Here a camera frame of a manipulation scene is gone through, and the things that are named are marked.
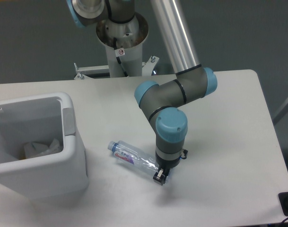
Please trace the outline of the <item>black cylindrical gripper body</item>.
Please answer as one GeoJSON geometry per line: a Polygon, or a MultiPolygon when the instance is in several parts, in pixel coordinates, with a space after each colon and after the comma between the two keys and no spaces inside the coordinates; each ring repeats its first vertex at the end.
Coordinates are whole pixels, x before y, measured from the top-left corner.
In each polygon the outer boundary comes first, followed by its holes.
{"type": "Polygon", "coordinates": [[[181,149],[177,153],[167,154],[160,151],[158,148],[156,149],[156,159],[159,165],[158,171],[162,173],[164,176],[168,176],[170,169],[176,167],[180,160],[186,159],[188,155],[188,150],[181,149]]]}

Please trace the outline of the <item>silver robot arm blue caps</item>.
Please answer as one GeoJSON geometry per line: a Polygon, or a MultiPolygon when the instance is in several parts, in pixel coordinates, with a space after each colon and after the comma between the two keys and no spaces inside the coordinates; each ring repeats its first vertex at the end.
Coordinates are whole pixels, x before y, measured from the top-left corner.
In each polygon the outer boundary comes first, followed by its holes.
{"type": "MultiPolygon", "coordinates": [[[[67,5],[76,26],[96,24],[112,78],[143,75],[142,45],[148,23],[135,11],[134,1],[69,0],[67,5]]],[[[153,179],[164,184],[170,170],[187,157],[183,145],[188,123],[179,107],[213,93],[218,82],[214,72],[199,62],[180,1],[153,0],[151,5],[176,79],[162,85],[143,82],[134,96],[156,135],[159,167],[153,179]]]]}

